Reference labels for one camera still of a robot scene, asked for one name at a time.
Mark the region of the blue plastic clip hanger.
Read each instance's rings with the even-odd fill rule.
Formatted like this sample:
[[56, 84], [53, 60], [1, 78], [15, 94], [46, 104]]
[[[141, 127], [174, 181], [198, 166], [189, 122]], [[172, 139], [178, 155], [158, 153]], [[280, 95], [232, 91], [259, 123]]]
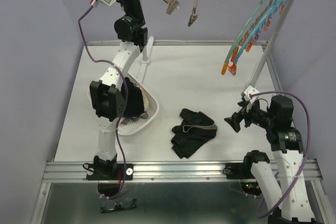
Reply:
[[252, 48], [252, 46], [258, 41], [259, 35], [262, 31], [268, 31], [271, 21], [273, 19], [273, 16], [275, 14], [281, 15], [286, 7], [286, 3], [288, 0], [274, 0], [271, 7], [266, 11], [266, 13], [263, 15], [263, 17], [260, 19], [258, 24], [253, 28], [253, 30], [250, 32], [248, 38], [246, 41], [242, 44], [242, 46], [239, 48], [239, 51], [237, 53], [236, 58], [234, 59], [233, 63], [229, 63], [229, 66], [233, 65], [233, 67], [236, 67], [235, 74], [237, 72], [237, 63], [239, 58], [242, 56], [244, 52], [249, 52]]

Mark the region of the black shorts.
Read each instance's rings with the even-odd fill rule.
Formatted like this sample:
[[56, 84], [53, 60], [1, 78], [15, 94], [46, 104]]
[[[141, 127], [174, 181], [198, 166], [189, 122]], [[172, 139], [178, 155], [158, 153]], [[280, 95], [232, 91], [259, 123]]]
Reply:
[[144, 97], [141, 89], [135, 86], [128, 77], [125, 77], [128, 88], [127, 105], [124, 118], [138, 118], [145, 112]]
[[181, 124], [172, 128], [172, 150], [179, 158], [190, 158], [200, 147], [216, 137], [218, 127], [201, 111], [182, 109], [180, 117]]

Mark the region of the black underwear beige waistband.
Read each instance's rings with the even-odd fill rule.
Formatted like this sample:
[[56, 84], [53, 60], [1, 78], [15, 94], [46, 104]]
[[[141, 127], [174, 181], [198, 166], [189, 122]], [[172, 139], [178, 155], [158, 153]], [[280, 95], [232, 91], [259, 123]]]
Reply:
[[143, 96], [144, 110], [147, 111], [150, 107], [153, 106], [153, 99], [144, 87], [140, 87], [140, 90]]

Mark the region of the green plastic clip hanger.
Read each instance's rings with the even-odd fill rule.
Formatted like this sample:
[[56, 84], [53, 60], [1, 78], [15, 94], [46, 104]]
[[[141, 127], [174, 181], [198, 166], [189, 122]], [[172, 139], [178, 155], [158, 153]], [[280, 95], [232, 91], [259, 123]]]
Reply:
[[260, 19], [263, 17], [263, 15], [266, 13], [266, 11], [271, 7], [274, 0], [260, 0], [254, 11], [250, 14], [245, 24], [242, 26], [240, 32], [238, 33], [236, 39], [234, 40], [225, 60], [224, 64], [221, 70], [221, 75], [224, 75], [227, 70], [235, 70], [236, 67], [233, 67], [233, 65], [229, 66], [229, 63], [233, 63], [234, 59], [237, 56], [237, 53], [239, 51], [239, 48], [242, 46], [242, 44], [246, 41], [248, 38], [250, 32], [253, 30], [253, 28], [258, 24]]

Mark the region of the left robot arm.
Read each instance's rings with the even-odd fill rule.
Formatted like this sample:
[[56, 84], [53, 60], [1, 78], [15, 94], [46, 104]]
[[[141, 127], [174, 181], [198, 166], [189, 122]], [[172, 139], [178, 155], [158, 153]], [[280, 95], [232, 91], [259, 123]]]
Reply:
[[92, 107], [99, 121], [98, 150], [91, 164], [83, 165], [88, 180], [109, 180], [117, 175], [118, 122], [127, 107], [128, 87], [125, 77], [148, 40], [148, 29], [140, 0], [91, 0], [90, 9], [100, 3], [119, 2], [125, 14], [114, 23], [120, 39], [119, 51], [102, 77], [89, 86]]

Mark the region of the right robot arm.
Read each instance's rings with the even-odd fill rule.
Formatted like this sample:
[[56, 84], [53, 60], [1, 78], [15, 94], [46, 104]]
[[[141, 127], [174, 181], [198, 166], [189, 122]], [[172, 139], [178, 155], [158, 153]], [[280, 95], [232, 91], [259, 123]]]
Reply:
[[225, 118], [235, 132], [252, 124], [266, 131], [278, 171], [273, 173], [266, 153], [253, 150], [240, 163], [226, 163], [223, 173], [228, 179], [254, 179], [256, 184], [242, 184], [245, 193], [263, 196], [267, 212], [257, 217], [268, 223], [318, 223], [310, 206], [304, 166], [310, 147], [304, 146], [301, 133], [292, 126], [293, 102], [289, 97], [275, 95], [270, 106], [261, 109], [256, 94], [246, 95], [238, 103], [240, 110]]

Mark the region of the grey striped underwear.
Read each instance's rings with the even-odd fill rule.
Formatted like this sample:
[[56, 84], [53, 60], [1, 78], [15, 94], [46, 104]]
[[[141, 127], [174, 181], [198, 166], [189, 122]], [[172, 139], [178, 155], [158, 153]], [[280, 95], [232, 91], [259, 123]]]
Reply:
[[148, 114], [147, 113], [142, 113], [140, 116], [134, 116], [134, 117], [130, 117], [130, 118], [122, 118], [122, 120], [121, 120], [121, 124], [122, 125], [127, 125], [127, 124], [129, 124], [130, 122], [137, 122], [138, 120], [140, 120], [140, 119], [144, 119], [144, 120], [146, 120], [146, 119], [148, 119], [149, 118], [149, 116], [148, 116]]

